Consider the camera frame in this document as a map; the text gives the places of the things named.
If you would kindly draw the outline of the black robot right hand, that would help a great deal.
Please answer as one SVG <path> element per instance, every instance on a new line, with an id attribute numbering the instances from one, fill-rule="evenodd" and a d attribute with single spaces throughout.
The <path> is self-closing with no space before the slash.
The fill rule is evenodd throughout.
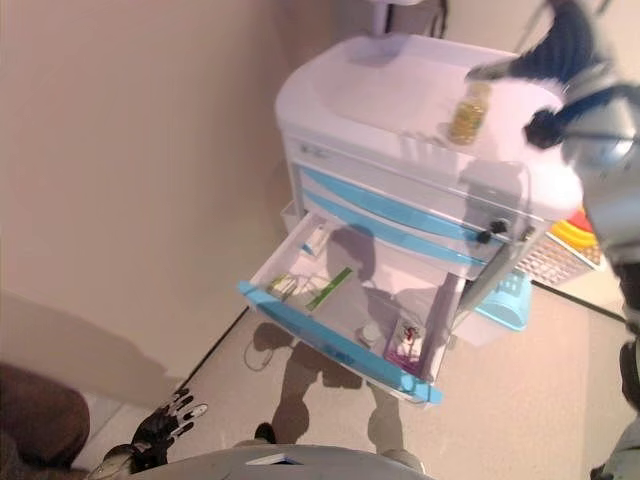
<path id="1" fill-rule="evenodd" d="M 511 60 L 478 65 L 468 71 L 470 81 L 515 78 L 555 81 L 572 80 L 606 58 L 596 23 L 582 1 L 548 1 L 553 22 L 543 40 Z"/>

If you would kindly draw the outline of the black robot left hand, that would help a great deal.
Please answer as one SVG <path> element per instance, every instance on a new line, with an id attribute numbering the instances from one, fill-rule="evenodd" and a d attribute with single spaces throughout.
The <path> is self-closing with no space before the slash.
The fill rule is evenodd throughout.
<path id="1" fill-rule="evenodd" d="M 196 404 L 188 388 L 181 388 L 144 419 L 132 438 L 136 463 L 141 469 L 167 463 L 168 450 L 194 428 L 196 420 L 207 413 L 206 403 Z"/>

